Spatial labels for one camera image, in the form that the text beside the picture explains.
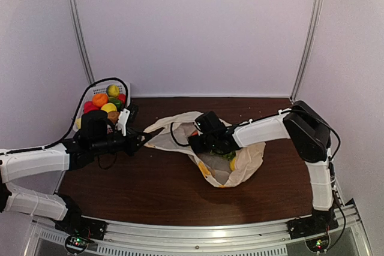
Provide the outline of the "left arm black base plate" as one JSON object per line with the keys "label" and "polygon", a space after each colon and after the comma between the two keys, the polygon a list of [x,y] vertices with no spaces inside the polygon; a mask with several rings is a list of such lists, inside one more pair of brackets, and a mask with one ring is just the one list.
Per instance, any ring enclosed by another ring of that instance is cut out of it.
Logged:
{"label": "left arm black base plate", "polygon": [[103,240],[107,228],[107,222],[84,216],[53,222],[57,230],[86,240]]}

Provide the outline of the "cream printed plastic bag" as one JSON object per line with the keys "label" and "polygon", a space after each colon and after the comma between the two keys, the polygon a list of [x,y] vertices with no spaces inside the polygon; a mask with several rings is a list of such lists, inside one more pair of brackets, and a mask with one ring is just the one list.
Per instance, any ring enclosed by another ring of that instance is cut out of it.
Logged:
{"label": "cream printed plastic bag", "polygon": [[202,113],[185,112],[157,120],[145,128],[144,132],[159,133],[149,142],[156,149],[175,152],[187,156],[200,170],[203,178],[216,188],[231,188],[248,180],[263,163],[266,143],[261,142],[236,151],[238,169],[231,171],[230,161],[213,153],[195,154],[186,144],[187,137],[196,132],[195,119]]}

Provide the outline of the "orange toy fruit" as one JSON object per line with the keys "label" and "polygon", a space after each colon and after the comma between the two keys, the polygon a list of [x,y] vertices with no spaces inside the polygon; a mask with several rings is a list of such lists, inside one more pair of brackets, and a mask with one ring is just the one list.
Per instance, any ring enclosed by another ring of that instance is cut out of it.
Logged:
{"label": "orange toy fruit", "polygon": [[92,97],[92,102],[98,108],[101,108],[103,105],[109,102],[109,97],[107,94],[95,94]]}

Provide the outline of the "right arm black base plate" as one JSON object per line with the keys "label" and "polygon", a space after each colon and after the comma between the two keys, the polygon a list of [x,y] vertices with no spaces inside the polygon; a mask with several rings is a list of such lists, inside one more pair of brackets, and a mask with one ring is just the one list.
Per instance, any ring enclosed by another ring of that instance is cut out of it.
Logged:
{"label": "right arm black base plate", "polygon": [[286,224],[291,239],[326,233],[327,231],[336,229],[339,226],[336,219],[327,219],[325,216],[314,215],[304,218],[295,218],[287,221]]}

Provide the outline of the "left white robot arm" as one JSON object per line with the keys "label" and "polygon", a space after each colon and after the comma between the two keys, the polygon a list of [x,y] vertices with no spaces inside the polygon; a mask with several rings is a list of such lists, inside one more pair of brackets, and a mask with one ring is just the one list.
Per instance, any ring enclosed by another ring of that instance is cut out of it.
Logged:
{"label": "left white robot arm", "polygon": [[53,192],[53,185],[26,186],[29,179],[84,168],[103,155],[134,155],[151,139],[129,126],[127,109],[113,121],[103,111],[84,114],[72,137],[40,147],[1,150],[1,211],[49,218],[69,234],[81,234],[86,221],[76,202]]}

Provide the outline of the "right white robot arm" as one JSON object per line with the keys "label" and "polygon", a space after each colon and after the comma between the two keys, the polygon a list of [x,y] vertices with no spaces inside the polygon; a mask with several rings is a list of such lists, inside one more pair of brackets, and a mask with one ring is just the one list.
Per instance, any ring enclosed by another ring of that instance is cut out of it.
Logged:
{"label": "right white robot arm", "polygon": [[225,155],[261,142],[291,140],[310,175],[313,210],[307,226],[314,233],[329,227],[334,202],[334,153],[331,152],[334,130],[306,102],[297,101],[272,116],[229,126],[210,111],[198,116],[194,124],[197,132],[188,136],[188,145],[194,153]]}

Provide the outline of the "green toy grape bunch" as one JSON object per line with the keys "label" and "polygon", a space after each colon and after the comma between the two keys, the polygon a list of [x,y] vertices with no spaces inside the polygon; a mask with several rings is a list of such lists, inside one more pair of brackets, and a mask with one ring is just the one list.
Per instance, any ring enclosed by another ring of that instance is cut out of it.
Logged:
{"label": "green toy grape bunch", "polygon": [[232,159],[234,159],[236,157],[236,152],[235,151],[232,151],[232,152],[229,152],[229,153],[225,153],[225,154],[222,154],[220,155],[223,159],[226,159],[228,161],[231,161]]}

